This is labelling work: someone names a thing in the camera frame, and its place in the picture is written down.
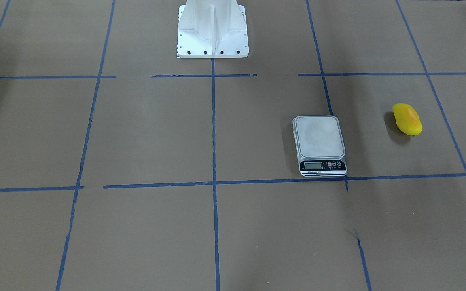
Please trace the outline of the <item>silver digital kitchen scale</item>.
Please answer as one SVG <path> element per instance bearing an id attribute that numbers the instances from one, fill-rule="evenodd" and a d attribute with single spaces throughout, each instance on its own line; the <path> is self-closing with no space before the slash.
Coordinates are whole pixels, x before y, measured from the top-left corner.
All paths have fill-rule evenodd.
<path id="1" fill-rule="evenodd" d="M 300 175 L 347 175 L 346 150 L 336 116 L 297 116 L 292 125 Z"/>

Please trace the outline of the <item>yellow mango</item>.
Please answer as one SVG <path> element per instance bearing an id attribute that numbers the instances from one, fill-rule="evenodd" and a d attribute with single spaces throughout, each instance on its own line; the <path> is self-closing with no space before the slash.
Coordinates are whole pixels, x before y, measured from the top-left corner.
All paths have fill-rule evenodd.
<path id="1" fill-rule="evenodd" d="M 396 125 L 400 131 L 409 136 L 422 132 L 422 123 L 416 110 L 409 104 L 396 103 L 392 107 Z"/>

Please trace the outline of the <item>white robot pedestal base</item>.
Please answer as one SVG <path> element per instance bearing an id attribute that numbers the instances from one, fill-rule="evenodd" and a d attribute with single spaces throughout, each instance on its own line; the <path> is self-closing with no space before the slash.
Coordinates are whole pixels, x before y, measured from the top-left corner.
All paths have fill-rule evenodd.
<path id="1" fill-rule="evenodd" d="M 177 57 L 246 58 L 249 52 L 246 10 L 236 0 L 188 0 L 179 7 Z"/>

